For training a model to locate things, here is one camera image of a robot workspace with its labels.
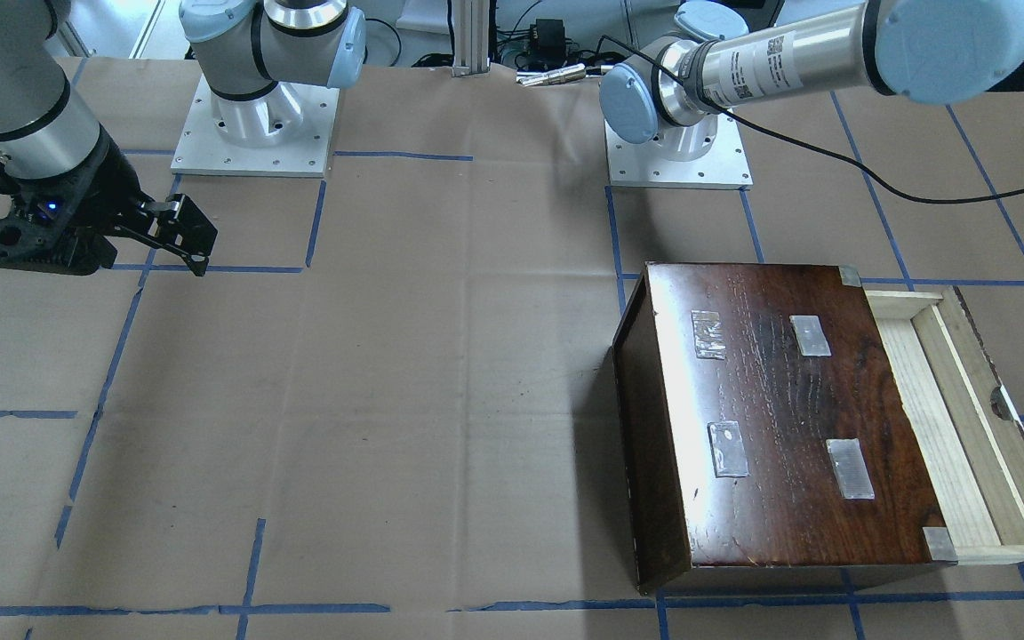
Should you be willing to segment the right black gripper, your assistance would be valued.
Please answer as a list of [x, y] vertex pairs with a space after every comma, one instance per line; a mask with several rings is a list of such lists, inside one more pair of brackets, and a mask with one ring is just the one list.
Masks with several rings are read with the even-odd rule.
[[204, 276], [217, 229], [184, 194], [154, 200], [108, 133], [57, 177], [11, 177], [0, 161], [0, 268], [88, 276], [111, 268], [126, 236], [179, 256]]

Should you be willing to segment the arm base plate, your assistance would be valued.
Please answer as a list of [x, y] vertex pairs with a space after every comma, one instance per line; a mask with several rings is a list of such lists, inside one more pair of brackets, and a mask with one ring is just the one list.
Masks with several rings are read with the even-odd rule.
[[205, 177], [323, 179], [341, 92], [278, 84], [267, 96], [223, 99], [202, 78], [171, 169]]
[[633, 145], [606, 126], [610, 185], [632, 188], [748, 189], [753, 178], [739, 126], [708, 115], [691, 127], [662, 127]]

